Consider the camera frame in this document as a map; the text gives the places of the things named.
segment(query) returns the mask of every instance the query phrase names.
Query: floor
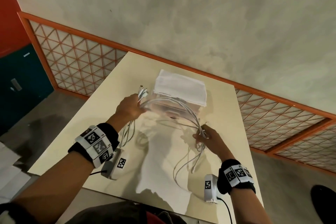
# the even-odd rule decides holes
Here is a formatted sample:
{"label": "floor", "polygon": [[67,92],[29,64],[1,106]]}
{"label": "floor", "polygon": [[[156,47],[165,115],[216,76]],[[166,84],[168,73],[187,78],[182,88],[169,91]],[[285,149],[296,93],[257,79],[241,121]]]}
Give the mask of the floor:
{"label": "floor", "polygon": [[[2,135],[0,141],[23,156],[21,167],[27,171],[84,103],[82,99],[53,92]],[[336,191],[336,177],[254,152],[252,157],[264,207],[274,224],[322,224],[313,208],[309,192],[315,184]],[[37,177],[32,177],[28,184],[35,179]],[[65,223],[88,207],[121,200],[82,189],[57,223]],[[198,222],[192,218],[183,218],[188,224]]]}

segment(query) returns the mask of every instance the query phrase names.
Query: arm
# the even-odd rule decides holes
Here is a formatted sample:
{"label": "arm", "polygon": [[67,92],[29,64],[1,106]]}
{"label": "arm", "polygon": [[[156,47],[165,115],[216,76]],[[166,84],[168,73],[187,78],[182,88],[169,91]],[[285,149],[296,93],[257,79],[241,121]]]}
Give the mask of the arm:
{"label": "arm", "polygon": [[[211,150],[221,159],[222,162],[227,159],[235,158],[216,130],[210,128],[207,125],[203,125],[202,128],[205,130],[205,133],[209,138],[204,139],[198,134],[194,134],[193,137],[197,141],[204,143],[209,150]],[[238,224],[272,223],[257,196],[251,189],[233,188],[230,192],[230,196],[234,215]]]}
{"label": "arm", "polygon": [[[124,98],[107,123],[119,132],[129,121],[137,119],[144,112],[137,102],[137,94]],[[93,169],[91,162],[72,151],[26,188],[13,202],[25,208],[39,223],[55,223],[78,194]]]}

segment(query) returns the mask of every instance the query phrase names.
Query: black cable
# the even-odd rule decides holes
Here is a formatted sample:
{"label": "black cable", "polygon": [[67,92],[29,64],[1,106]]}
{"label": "black cable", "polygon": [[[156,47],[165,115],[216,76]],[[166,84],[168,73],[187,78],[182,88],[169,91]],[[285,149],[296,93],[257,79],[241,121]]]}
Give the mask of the black cable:
{"label": "black cable", "polygon": [[228,207],[228,205],[225,203],[225,201],[224,201],[223,199],[221,199],[221,198],[219,198],[219,197],[217,197],[217,199],[219,199],[219,200],[223,201],[223,202],[224,202],[224,204],[226,205],[227,211],[229,212],[230,221],[231,221],[231,224],[232,224],[231,213],[230,213],[230,210],[229,210],[229,207]]}
{"label": "black cable", "polygon": [[92,173],[92,174],[90,174],[90,175],[95,175],[95,174],[100,174],[100,173],[107,173],[107,170],[103,170],[103,171],[95,172],[95,173]]}

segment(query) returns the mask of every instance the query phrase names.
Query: dark green cabinet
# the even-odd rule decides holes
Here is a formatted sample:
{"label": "dark green cabinet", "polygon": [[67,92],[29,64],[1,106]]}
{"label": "dark green cabinet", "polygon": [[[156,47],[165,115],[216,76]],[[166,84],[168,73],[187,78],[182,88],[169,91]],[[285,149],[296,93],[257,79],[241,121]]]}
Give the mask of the dark green cabinet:
{"label": "dark green cabinet", "polygon": [[0,58],[0,135],[53,90],[31,44]]}

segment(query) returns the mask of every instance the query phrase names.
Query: metal mesh panel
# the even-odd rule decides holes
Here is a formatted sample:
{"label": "metal mesh panel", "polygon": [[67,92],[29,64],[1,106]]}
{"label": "metal mesh panel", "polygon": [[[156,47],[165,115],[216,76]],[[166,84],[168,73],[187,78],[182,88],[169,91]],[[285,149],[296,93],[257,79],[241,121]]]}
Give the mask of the metal mesh panel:
{"label": "metal mesh panel", "polygon": [[126,52],[30,21],[57,85],[90,96]]}
{"label": "metal mesh panel", "polygon": [[277,155],[336,172],[336,124],[289,146]]}
{"label": "metal mesh panel", "polygon": [[324,117],[236,89],[250,146],[267,150]]}

